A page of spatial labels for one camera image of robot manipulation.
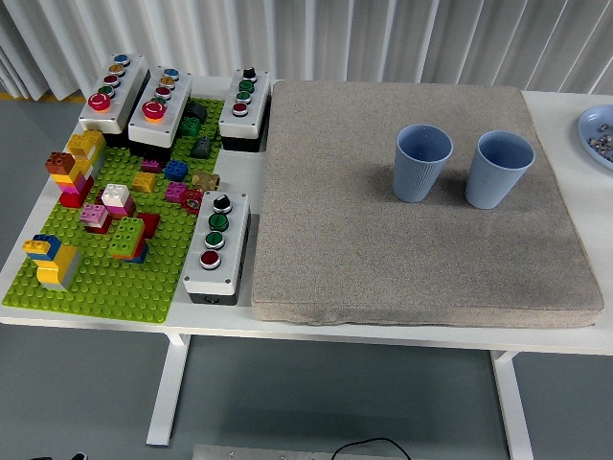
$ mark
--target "control box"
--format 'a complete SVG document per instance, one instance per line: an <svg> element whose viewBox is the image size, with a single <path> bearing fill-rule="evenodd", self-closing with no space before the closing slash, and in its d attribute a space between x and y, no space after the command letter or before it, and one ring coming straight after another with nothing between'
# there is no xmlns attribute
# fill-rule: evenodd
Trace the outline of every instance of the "control box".
<svg viewBox="0 0 613 460"><path fill-rule="evenodd" d="M250 220L247 194L205 192L181 273L192 302L237 303Z"/></svg>
<svg viewBox="0 0 613 460"><path fill-rule="evenodd" d="M96 80L97 92L87 99L79 115L81 127L121 134L147 77L143 55L112 55Z"/></svg>
<svg viewBox="0 0 613 460"><path fill-rule="evenodd" d="M226 150L259 151L270 111L270 74L237 70L219 117Z"/></svg>
<svg viewBox="0 0 613 460"><path fill-rule="evenodd" d="M192 91L192 75L157 66L129 121L130 141L168 149Z"/></svg>

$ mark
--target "ribbed cup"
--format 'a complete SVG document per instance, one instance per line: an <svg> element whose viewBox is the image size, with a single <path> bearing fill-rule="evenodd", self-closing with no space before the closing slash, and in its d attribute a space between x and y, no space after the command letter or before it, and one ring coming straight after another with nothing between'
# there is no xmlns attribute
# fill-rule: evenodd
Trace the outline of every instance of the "ribbed cup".
<svg viewBox="0 0 613 460"><path fill-rule="evenodd" d="M398 134L394 162L394 195L417 203L432 185L451 156L453 143L435 126L410 125Z"/></svg>
<svg viewBox="0 0 613 460"><path fill-rule="evenodd" d="M465 188L475 208L492 209L511 191L534 162L534 149L509 131L490 131L477 143Z"/></svg>

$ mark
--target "plate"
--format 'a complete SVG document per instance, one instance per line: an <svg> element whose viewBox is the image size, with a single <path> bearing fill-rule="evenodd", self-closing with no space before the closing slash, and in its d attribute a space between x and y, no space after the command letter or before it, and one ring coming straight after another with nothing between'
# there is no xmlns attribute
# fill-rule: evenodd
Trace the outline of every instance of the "plate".
<svg viewBox="0 0 613 460"><path fill-rule="evenodd" d="M602 131L604 125L608 125L608 129ZM592 158L609 170L613 170L613 150L599 154L589 144L590 139L599 140L607 135L613 137L613 105L596 105L585 110L579 117L581 144Z"/></svg>

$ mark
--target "table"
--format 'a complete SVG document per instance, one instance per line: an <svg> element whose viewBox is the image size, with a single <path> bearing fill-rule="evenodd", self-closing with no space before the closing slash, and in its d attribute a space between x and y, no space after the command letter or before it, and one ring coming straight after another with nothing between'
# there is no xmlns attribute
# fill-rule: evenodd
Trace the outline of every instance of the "table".
<svg viewBox="0 0 613 460"><path fill-rule="evenodd" d="M230 79L195 78L193 95L224 99ZM147 443L166 446L179 397L191 335L218 335L289 340L373 343L421 347L489 350L502 407L512 459L532 459L512 359L520 352L613 355L613 202L604 199L613 185L613 171L599 165L582 149L577 120L583 110L613 104L613 96L557 93L524 93L543 147L556 174L569 214L582 238L586 253L601 286L604 314L592 327L568 330L475 329L401 326L303 326L262 322L250 309L251 272L261 212L265 152L224 151L216 173L220 190L246 192L253 213L251 234L236 306L193 305L182 284L174 296L163 324L147 324L0 306L0 322L14 325L99 329L165 334L169 349L153 408ZM4 297L25 259L24 240L37 233L57 201L53 180L45 185L19 239L0 272L0 296Z"/></svg>

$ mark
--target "table leg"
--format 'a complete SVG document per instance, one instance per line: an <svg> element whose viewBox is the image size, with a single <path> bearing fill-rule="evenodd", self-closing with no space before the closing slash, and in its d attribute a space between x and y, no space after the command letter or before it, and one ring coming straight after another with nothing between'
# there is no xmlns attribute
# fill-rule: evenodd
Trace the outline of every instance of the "table leg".
<svg viewBox="0 0 613 460"><path fill-rule="evenodd" d="M491 363L496 377L502 418L507 432L511 460L534 460L533 448L526 427L524 408L519 396L513 358L518 352L491 351Z"/></svg>
<svg viewBox="0 0 613 460"><path fill-rule="evenodd" d="M191 335L179 333L167 333L169 338L169 350L166 354L166 362L157 390L157 398L151 416L151 425L147 436L147 444L150 446L167 446L174 420L174 411L179 399L181 380L185 361L188 357Z"/></svg>

